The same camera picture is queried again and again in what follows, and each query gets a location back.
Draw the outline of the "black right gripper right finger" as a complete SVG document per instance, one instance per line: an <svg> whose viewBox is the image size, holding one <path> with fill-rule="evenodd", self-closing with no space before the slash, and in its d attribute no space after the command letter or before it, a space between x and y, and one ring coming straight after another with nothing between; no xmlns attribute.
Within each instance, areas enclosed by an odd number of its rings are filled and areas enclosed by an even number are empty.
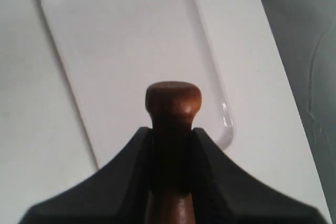
<svg viewBox="0 0 336 224"><path fill-rule="evenodd" d="M190 158L197 223L324 223L315 207L286 196L245 172L202 128L192 131Z"/></svg>

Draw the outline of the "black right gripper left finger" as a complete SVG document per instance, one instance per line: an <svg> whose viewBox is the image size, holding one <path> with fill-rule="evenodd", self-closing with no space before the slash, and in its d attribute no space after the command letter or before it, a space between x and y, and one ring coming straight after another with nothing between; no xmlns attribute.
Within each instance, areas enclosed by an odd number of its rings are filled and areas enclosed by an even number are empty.
<svg viewBox="0 0 336 224"><path fill-rule="evenodd" d="M21 223L144 223L150 191L152 130L139 128L103 168L30 207Z"/></svg>

